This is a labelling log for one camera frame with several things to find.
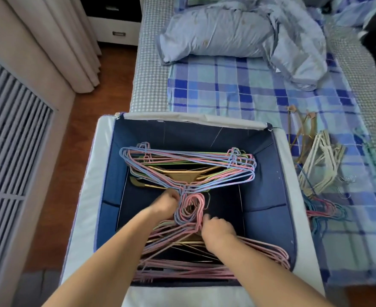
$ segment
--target white nightstand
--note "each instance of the white nightstand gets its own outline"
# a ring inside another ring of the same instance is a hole
[[[81,0],[99,42],[138,46],[144,0]]]

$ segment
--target wrinkled bedding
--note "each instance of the wrinkled bedding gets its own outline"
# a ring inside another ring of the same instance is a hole
[[[189,54],[263,57],[297,88],[326,74],[326,41],[302,0],[222,0],[175,14],[156,39],[161,62]]]

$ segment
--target beige curtain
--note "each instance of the beige curtain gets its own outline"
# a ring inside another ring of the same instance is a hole
[[[80,0],[7,0],[75,92],[99,84],[101,55]]]

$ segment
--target light blue pillowcase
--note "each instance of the light blue pillowcase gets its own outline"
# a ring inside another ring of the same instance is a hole
[[[331,5],[340,26],[365,27],[376,13],[376,0],[332,0]]]

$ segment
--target blue checkered fabric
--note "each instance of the blue checkered fabric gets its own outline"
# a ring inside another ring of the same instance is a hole
[[[309,12],[321,22],[316,10]],[[288,128],[287,106],[317,112],[318,130],[328,129],[333,142],[347,147],[340,174],[355,180],[337,181],[323,194],[348,212],[348,221],[329,220],[313,236],[323,281],[339,286],[376,284],[376,174],[354,130],[370,138],[354,93],[331,52],[327,64],[320,88],[304,92],[271,71],[261,58],[189,56],[171,67],[170,110],[268,122],[283,128],[291,141],[300,121],[293,114]],[[299,140],[291,153],[299,155]],[[323,167],[315,168],[312,182],[321,180],[323,173]]]
[[[360,27],[376,13],[376,0],[332,0],[331,6],[341,26]]]

